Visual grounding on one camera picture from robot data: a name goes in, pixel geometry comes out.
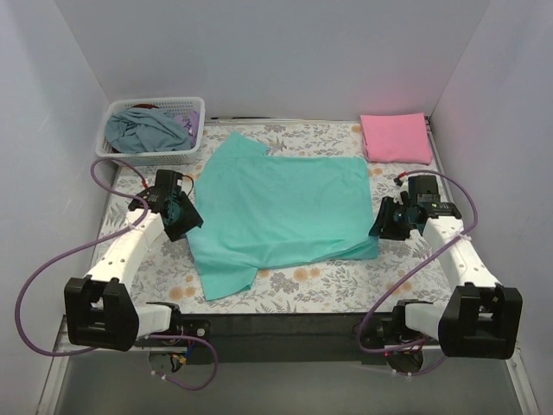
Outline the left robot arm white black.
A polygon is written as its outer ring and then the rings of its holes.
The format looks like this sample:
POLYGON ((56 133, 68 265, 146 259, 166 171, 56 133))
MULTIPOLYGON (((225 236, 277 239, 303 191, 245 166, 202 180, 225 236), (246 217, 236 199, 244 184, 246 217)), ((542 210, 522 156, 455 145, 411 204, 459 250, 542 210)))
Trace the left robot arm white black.
POLYGON ((130 289, 160 236, 178 241, 202 227, 203 219, 182 188, 186 180, 180 172, 157 170, 154 184, 130 202, 122 234, 84 277, 69 279, 64 301, 68 339, 73 345, 127 351, 148 335, 167 346, 182 339, 178 306, 159 302, 137 306, 130 289))

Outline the teal t-shirt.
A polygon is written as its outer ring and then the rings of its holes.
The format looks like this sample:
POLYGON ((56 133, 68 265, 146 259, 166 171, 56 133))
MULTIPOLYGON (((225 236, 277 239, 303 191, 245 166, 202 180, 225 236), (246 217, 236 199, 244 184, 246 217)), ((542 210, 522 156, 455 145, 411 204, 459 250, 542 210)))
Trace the teal t-shirt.
POLYGON ((194 203, 204 223, 188 244, 208 301, 249 290, 260 270, 378 256, 360 157, 271 156, 233 132, 200 173, 194 203))

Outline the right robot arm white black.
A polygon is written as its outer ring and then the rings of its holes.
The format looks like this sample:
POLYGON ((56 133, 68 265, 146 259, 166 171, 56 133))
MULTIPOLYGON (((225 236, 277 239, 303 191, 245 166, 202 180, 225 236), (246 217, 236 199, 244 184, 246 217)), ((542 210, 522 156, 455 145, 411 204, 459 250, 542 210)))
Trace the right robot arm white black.
POLYGON ((440 263, 451 296, 444 306, 398 301, 374 328, 361 322, 359 343, 401 349, 433 340, 447 357, 508 360, 515 351, 523 298, 486 268, 470 240, 474 226, 464 224, 453 202, 442 200, 438 177, 425 169, 398 175, 398 194, 383 198, 370 234, 405 241, 418 232, 432 249, 423 263, 440 263))

